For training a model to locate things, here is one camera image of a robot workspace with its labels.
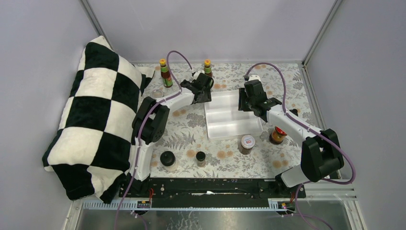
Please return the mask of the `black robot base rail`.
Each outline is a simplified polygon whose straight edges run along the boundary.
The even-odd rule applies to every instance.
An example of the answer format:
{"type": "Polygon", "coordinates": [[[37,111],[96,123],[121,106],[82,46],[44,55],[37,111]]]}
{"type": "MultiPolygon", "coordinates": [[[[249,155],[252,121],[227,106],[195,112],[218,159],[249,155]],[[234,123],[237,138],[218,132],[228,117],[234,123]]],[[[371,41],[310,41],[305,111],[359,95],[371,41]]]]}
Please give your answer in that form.
{"type": "Polygon", "coordinates": [[[305,198],[304,188],[285,188],[274,179],[148,177],[120,186],[119,197],[145,197],[153,208],[266,208],[269,199],[305,198]]]}

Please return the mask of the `red lid sauce jar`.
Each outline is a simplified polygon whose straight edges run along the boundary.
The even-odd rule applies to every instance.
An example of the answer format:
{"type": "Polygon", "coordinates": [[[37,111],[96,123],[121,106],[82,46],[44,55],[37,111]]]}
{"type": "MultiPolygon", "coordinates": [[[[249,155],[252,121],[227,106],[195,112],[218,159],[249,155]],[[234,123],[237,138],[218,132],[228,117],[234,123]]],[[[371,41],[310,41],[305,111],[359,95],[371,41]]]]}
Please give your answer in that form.
{"type": "Polygon", "coordinates": [[[269,136],[269,141],[275,145],[279,145],[283,142],[286,136],[287,134],[276,126],[269,136]]]}

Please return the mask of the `clear glass jar metal rim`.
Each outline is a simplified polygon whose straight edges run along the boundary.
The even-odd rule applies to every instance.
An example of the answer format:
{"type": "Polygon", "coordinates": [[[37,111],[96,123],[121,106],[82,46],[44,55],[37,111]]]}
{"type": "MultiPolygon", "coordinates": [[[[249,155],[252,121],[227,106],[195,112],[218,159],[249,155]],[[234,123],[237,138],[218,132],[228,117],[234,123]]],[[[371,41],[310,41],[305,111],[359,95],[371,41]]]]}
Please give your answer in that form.
{"type": "Polygon", "coordinates": [[[153,99],[159,99],[159,98],[162,98],[164,96],[165,96],[165,94],[161,89],[155,89],[150,94],[150,97],[153,98],[153,99]]]}

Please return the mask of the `white plastic organizer tray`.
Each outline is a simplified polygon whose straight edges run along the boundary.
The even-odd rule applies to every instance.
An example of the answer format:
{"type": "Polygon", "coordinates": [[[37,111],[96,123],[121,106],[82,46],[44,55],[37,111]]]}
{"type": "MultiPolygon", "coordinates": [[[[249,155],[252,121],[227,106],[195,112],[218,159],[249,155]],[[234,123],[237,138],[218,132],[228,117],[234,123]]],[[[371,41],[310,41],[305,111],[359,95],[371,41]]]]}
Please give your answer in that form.
{"type": "Polygon", "coordinates": [[[211,93],[212,100],[204,104],[209,141],[259,136],[263,132],[260,118],[253,112],[239,111],[239,91],[211,93]]]}

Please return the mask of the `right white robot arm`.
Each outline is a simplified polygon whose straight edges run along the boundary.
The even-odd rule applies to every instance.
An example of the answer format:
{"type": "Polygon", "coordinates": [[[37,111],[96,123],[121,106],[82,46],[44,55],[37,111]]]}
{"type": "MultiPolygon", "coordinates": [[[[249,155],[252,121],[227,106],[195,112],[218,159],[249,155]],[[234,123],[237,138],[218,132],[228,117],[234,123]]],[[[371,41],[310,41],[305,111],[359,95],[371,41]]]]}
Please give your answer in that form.
{"type": "Polygon", "coordinates": [[[308,181],[318,182],[344,166],[335,131],[312,126],[287,110],[283,102],[267,98],[259,80],[245,82],[238,93],[240,111],[253,112],[263,121],[281,129],[302,147],[300,164],[275,177],[278,181],[274,190],[278,196],[287,197],[294,186],[308,181]]]}

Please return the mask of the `black cap brown spice shaker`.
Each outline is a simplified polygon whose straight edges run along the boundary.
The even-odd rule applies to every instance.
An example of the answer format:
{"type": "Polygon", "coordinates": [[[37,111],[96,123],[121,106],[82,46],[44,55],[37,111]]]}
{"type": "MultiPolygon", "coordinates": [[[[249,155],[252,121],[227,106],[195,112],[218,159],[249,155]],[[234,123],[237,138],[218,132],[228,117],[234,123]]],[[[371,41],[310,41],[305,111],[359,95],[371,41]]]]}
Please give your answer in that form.
{"type": "Polygon", "coordinates": [[[292,114],[294,114],[295,116],[298,116],[298,110],[297,109],[290,109],[289,110],[292,114]]]}

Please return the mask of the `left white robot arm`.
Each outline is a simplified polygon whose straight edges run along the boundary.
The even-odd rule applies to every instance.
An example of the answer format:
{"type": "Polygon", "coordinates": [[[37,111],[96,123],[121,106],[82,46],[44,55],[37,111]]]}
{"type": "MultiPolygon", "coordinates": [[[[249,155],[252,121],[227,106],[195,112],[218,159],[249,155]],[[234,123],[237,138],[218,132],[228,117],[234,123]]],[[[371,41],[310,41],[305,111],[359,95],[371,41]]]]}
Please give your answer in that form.
{"type": "Polygon", "coordinates": [[[214,79],[202,72],[195,74],[192,81],[183,80],[181,90],[166,97],[153,99],[146,97],[142,101],[132,123],[132,146],[130,153],[130,174],[135,180],[130,191],[137,197],[148,192],[148,183],[144,181],[150,175],[152,150],[165,131],[170,112],[192,104],[206,103],[212,100],[211,88],[214,79]]]}

